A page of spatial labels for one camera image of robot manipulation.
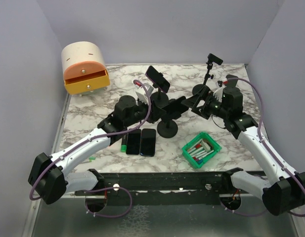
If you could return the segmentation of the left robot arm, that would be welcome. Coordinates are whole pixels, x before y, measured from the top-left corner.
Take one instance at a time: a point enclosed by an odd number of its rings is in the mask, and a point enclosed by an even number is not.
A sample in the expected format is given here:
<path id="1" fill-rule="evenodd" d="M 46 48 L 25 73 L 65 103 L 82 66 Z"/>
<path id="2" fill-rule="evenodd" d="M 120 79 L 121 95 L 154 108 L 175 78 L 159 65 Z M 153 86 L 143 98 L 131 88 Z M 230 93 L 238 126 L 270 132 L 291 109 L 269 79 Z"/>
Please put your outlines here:
<path id="1" fill-rule="evenodd" d="M 68 148 L 34 159 L 28 182 L 32 186 L 30 200 L 36 200 L 36 192 L 46 204 L 58 201 L 65 193 L 88 190 L 97 195 L 103 190 L 98 172 L 90 169 L 72 175 L 71 171 L 96 152 L 116 143 L 124 134 L 132 131 L 131 125 L 140 128 L 145 122 L 154 123 L 166 111 L 154 101 L 137 102 L 132 96 L 122 96 L 112 113 L 102 120 L 86 137 Z"/>

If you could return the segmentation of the black phone stand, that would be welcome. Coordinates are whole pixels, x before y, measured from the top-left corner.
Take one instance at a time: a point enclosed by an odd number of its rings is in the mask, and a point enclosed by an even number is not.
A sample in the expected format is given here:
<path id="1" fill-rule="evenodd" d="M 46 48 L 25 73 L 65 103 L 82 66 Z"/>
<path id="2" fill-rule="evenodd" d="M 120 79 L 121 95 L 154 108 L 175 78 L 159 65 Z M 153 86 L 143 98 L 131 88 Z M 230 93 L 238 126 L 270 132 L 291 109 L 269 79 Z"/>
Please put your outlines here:
<path id="1" fill-rule="evenodd" d="M 157 125 L 157 132 L 163 138 L 173 138 L 178 132 L 178 125 L 174 118 L 163 116 Z"/>
<path id="2" fill-rule="evenodd" d="M 150 99 L 155 103 L 156 106 L 162 108 L 168 104 L 169 98 L 167 92 L 170 88 L 170 84 L 166 83 L 165 85 L 159 87 L 157 84 L 153 84 L 154 88 L 157 88 L 158 91 L 151 94 Z"/>
<path id="3" fill-rule="evenodd" d="M 223 60 L 220 59 L 219 57 L 215 56 L 214 54 L 210 53 L 207 57 L 207 72 L 204 76 L 204 80 L 202 84 L 197 84 L 196 86 L 193 87 L 192 89 L 192 94 L 196 95 L 204 85 L 206 85 L 208 79 L 213 79 L 214 75 L 210 74 L 211 69 L 213 68 L 213 64 L 221 65 L 223 63 Z"/>

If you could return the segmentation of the wood base phone stand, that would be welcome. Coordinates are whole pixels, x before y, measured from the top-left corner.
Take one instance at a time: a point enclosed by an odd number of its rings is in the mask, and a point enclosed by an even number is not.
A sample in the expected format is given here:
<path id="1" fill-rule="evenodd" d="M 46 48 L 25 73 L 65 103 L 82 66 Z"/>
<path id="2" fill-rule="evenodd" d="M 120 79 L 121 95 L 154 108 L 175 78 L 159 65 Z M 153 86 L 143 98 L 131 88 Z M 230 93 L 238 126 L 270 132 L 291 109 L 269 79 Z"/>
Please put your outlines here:
<path id="1" fill-rule="evenodd" d="M 226 87 L 234 88 L 234 87 L 236 87 L 237 82 L 238 82 L 238 77 L 237 76 L 228 74 L 226 76 L 226 81 L 224 82 L 224 85 Z"/>

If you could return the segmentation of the grey silver phone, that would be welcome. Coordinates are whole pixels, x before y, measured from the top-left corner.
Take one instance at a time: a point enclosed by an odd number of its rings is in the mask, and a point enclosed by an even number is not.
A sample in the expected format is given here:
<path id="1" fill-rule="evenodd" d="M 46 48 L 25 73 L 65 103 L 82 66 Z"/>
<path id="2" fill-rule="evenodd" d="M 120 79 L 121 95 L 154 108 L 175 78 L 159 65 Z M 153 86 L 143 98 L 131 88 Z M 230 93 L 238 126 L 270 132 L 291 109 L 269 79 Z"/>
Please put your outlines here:
<path id="1" fill-rule="evenodd" d="M 141 141 L 141 129 L 136 129 L 128 133 L 126 154 L 139 155 L 140 141 Z"/>

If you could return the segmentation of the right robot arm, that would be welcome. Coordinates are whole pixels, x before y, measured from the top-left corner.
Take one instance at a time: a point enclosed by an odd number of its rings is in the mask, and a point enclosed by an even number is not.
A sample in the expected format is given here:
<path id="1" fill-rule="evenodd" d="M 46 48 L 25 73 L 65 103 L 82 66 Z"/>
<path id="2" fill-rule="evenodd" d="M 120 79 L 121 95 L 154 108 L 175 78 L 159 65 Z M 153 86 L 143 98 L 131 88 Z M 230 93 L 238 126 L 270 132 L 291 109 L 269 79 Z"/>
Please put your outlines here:
<path id="1" fill-rule="evenodd" d="M 239 88 L 225 87 L 218 100 L 207 87 L 182 104 L 195 114 L 208 119 L 211 115 L 223 119 L 225 128 L 253 155 L 263 169 L 266 180 L 241 168 L 225 172 L 221 187 L 226 193 L 244 190 L 262 200 L 274 216 L 305 205 L 305 172 L 292 168 L 262 136 L 261 126 L 243 112 L 243 95 Z"/>

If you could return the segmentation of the black phone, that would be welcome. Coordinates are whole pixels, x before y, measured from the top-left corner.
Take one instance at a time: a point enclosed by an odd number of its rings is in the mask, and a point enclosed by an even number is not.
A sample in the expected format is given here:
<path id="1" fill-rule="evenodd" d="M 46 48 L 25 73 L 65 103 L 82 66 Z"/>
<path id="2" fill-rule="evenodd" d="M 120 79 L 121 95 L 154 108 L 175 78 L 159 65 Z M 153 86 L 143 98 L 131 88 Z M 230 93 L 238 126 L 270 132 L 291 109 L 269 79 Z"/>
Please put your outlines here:
<path id="1" fill-rule="evenodd" d="M 155 155 L 156 130 L 145 128 L 141 132 L 140 155 L 153 157 Z"/>

